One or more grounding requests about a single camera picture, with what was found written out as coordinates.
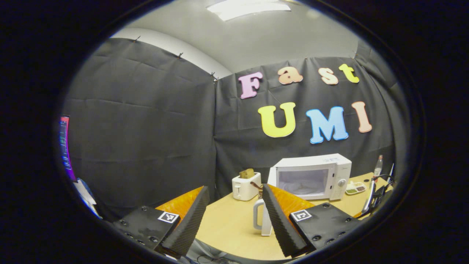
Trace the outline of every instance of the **microwave window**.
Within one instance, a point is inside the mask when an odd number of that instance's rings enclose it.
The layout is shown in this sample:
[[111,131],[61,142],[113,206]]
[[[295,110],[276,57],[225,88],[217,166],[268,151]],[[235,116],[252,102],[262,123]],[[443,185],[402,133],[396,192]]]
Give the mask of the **microwave window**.
[[295,195],[324,195],[329,170],[279,171],[279,187]]

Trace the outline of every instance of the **mug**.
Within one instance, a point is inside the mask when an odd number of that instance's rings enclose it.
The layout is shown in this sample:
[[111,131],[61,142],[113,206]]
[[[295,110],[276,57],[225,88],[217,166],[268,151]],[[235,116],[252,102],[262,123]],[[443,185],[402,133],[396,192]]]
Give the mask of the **mug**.
[[[262,225],[257,224],[257,209],[259,206],[264,206],[264,211],[262,213]],[[270,222],[269,212],[265,207],[265,202],[263,199],[259,199],[254,203],[254,214],[253,214],[253,224],[254,228],[261,230],[261,235],[270,236],[272,233],[272,223]]]

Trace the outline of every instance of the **plastic bottle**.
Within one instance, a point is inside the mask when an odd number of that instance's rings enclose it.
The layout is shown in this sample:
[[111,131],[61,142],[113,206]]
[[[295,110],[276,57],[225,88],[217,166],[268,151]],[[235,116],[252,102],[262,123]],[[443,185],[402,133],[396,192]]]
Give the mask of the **plastic bottle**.
[[381,170],[383,169],[383,155],[379,155],[378,162],[376,162],[374,177],[381,175]]

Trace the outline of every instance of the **white toaster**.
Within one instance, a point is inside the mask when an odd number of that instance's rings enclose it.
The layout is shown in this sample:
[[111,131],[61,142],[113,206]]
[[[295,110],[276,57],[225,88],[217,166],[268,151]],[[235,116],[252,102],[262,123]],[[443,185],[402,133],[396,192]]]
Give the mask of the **white toaster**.
[[261,186],[261,174],[254,172],[254,176],[249,179],[242,179],[236,176],[231,180],[233,184],[233,198],[241,201],[249,201],[259,193],[259,189],[251,184],[254,182],[257,186]]

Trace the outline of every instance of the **microwave knob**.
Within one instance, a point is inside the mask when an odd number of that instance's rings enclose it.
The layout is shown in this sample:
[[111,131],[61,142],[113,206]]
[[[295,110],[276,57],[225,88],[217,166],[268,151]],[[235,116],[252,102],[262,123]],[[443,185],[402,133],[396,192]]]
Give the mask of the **microwave knob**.
[[345,185],[346,182],[347,182],[346,180],[341,179],[341,180],[337,183],[337,185],[338,185],[339,187],[342,187],[342,186]]

